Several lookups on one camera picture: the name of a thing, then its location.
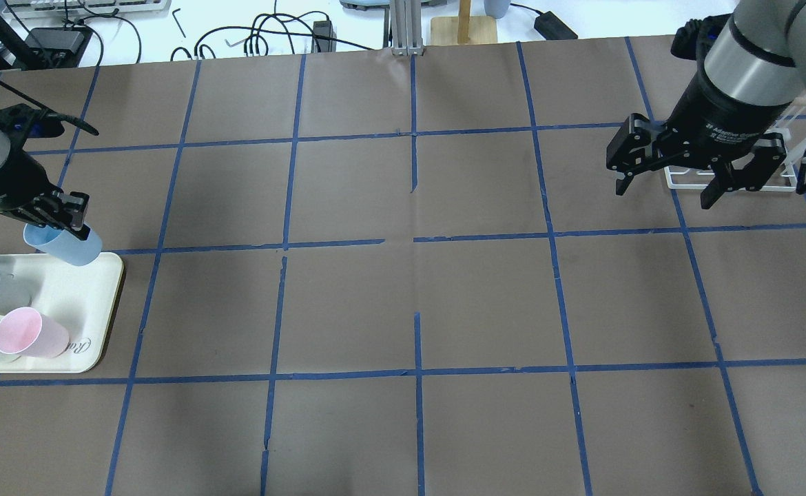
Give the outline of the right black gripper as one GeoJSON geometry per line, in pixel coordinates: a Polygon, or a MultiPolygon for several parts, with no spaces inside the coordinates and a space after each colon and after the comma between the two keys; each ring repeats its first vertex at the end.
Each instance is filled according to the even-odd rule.
{"type": "Polygon", "coordinates": [[[636,176],[671,165],[711,167],[714,179],[700,194],[703,209],[728,192],[759,191],[787,157],[783,135],[767,130],[788,105],[743,103],[699,69],[665,123],[630,114],[621,124],[606,147],[615,195],[624,195],[636,176]]]}

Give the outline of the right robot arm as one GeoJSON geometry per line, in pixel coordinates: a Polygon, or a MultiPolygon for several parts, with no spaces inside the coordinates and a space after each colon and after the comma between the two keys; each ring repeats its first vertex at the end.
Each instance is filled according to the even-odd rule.
{"type": "Polygon", "coordinates": [[[687,22],[670,51],[696,72],[664,123],[634,113],[621,124],[606,149],[615,193],[668,166],[714,173],[703,209],[764,188],[787,157],[772,125],[806,93],[806,1],[741,1],[731,14],[687,22]]]}

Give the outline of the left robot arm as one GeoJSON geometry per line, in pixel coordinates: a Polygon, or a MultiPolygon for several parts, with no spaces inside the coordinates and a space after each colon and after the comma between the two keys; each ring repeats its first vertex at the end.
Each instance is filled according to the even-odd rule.
{"type": "Polygon", "coordinates": [[[38,228],[65,230],[85,241],[91,233],[85,225],[89,195],[66,194],[24,148],[31,138],[59,137],[64,123],[99,135],[90,123],[51,109],[20,103],[0,110],[0,216],[38,228]]]}

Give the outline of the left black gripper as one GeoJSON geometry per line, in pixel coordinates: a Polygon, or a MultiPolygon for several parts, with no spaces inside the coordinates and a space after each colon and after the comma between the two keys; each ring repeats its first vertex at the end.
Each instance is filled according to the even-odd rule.
{"type": "Polygon", "coordinates": [[[69,232],[86,241],[91,228],[85,224],[88,194],[60,194],[34,159],[7,159],[0,166],[0,214],[39,228],[69,232]]]}

